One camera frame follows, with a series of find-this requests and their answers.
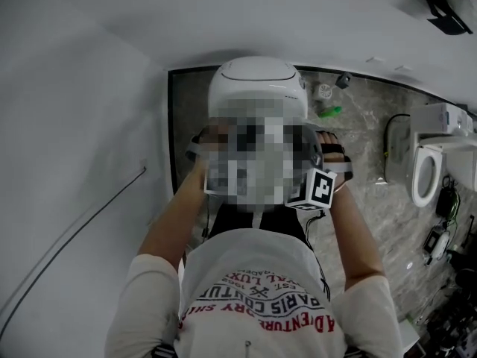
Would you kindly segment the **white toilet with boxy tank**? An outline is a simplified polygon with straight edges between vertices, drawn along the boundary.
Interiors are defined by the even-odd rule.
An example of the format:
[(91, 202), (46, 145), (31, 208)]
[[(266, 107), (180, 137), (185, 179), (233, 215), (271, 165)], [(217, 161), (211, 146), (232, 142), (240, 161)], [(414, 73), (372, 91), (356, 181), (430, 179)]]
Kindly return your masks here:
[(477, 128), (460, 107), (428, 104), (392, 117), (384, 147), (385, 180), (405, 186), (417, 207), (432, 201), (443, 170), (477, 192)]

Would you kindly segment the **black angle valve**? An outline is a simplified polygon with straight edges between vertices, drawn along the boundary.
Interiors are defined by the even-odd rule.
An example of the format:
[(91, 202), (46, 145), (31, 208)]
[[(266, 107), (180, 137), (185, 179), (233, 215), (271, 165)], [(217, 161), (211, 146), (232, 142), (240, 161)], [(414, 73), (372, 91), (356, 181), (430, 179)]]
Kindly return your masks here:
[(351, 78), (352, 75), (349, 72), (340, 74), (332, 86), (326, 86), (325, 92), (331, 95), (335, 89), (345, 90), (350, 85)]

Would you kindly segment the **white and black power adapter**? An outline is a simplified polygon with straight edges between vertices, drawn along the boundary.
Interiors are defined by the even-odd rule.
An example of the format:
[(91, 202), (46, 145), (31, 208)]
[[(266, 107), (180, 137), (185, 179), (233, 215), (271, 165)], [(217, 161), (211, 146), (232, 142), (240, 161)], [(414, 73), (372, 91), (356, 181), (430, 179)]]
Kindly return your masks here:
[(423, 245), (426, 266), (430, 266), (444, 255), (449, 241), (450, 232), (445, 227), (436, 225), (429, 231)]

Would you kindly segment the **black wall paper holder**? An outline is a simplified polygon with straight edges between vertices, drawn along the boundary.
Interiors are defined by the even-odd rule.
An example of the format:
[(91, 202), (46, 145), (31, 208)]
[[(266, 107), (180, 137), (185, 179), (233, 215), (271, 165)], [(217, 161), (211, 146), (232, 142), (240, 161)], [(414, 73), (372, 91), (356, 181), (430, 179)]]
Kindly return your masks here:
[(464, 20), (455, 12), (447, 0), (426, 0), (433, 18), (427, 19), (445, 35), (473, 34)]

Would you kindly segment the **white round smart toilet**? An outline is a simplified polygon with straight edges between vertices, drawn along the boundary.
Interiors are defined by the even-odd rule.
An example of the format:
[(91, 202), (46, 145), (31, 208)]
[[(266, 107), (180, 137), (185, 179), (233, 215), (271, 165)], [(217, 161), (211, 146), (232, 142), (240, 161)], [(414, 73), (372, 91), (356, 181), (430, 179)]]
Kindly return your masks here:
[(309, 100), (302, 75), (284, 60), (250, 56), (227, 61), (212, 77), (207, 113), (217, 118), (306, 120)]

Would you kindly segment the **pile of dark equipment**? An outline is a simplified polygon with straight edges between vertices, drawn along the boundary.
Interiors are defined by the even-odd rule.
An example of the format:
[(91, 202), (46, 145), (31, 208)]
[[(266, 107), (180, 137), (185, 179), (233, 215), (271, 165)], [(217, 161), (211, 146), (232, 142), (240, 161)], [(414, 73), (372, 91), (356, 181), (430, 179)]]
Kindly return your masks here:
[(462, 269), (457, 289), (426, 324), (427, 334), (404, 358), (477, 358), (477, 270)]

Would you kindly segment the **person's white printed t-shirt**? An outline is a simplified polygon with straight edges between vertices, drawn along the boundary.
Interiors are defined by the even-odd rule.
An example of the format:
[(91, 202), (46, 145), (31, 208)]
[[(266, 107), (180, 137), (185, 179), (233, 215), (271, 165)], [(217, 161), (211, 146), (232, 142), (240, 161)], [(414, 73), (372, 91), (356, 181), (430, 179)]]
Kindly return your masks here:
[(258, 229), (212, 237), (183, 275), (161, 257), (130, 265), (105, 358), (402, 358), (388, 281), (329, 300), (312, 251)]

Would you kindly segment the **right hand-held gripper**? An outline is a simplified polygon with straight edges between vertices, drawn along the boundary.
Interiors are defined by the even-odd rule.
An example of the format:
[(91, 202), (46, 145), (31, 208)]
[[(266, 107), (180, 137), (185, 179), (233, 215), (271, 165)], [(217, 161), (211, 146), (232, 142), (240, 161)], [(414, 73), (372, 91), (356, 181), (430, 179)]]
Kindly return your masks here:
[(309, 145), (310, 161), (314, 168), (309, 169), (303, 176), (300, 186), (294, 190), (285, 206), (302, 211), (329, 209), (337, 174), (320, 170), (323, 168), (323, 152), (314, 130), (309, 130)]

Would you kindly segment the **person's black trousers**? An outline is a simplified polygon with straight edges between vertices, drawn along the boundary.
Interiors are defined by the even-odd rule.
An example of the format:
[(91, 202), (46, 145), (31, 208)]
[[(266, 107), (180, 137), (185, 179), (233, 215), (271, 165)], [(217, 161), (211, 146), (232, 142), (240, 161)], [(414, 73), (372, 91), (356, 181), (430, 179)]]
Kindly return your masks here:
[[(231, 230), (254, 228), (253, 217), (253, 213), (245, 212), (236, 205), (222, 204), (208, 238), (211, 239)], [(284, 205), (278, 205), (272, 210), (264, 212), (258, 229), (292, 236), (308, 244), (305, 231), (298, 220), (297, 211)]]

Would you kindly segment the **person's left forearm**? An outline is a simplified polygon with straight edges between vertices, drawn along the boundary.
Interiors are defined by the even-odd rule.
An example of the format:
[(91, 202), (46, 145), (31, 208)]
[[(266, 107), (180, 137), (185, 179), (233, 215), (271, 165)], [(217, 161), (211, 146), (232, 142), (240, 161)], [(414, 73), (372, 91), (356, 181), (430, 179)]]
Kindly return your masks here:
[(178, 269), (205, 199), (206, 164), (197, 159), (159, 218), (150, 226), (138, 254), (161, 257)]

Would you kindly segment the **person's left hand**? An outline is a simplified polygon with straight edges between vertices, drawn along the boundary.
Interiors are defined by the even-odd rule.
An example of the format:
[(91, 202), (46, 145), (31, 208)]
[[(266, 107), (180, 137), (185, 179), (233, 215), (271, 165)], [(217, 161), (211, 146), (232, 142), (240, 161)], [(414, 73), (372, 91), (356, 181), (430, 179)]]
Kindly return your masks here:
[(208, 125), (201, 137), (203, 144), (222, 145), (228, 143), (228, 127), (226, 125)]

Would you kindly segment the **white toilet lid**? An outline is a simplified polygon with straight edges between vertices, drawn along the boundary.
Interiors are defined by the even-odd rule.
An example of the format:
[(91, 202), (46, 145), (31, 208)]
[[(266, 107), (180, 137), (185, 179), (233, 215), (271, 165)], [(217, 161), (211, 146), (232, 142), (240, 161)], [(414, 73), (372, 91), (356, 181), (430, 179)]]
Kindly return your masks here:
[(225, 204), (246, 212), (272, 210), (288, 200), (312, 167), (307, 119), (217, 118), (209, 124), (226, 125), (228, 143), (201, 146), (206, 172), (212, 160), (238, 161), (241, 194), (220, 198)]

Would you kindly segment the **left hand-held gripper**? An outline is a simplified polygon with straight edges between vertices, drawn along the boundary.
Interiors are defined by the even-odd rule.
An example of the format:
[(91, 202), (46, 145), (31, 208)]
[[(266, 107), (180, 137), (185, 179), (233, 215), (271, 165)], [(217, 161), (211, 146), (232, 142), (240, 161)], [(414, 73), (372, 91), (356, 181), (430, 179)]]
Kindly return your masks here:
[(237, 160), (212, 160), (204, 181), (204, 192), (219, 198), (240, 196), (239, 162)]

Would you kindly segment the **person's right forearm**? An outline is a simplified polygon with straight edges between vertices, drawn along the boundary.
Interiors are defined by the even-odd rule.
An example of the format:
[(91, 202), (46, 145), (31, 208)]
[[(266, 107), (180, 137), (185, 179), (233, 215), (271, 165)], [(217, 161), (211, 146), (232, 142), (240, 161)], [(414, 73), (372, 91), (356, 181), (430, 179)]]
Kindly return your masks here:
[(345, 289), (374, 276), (385, 276), (376, 240), (346, 185), (334, 194), (332, 223), (345, 274)]

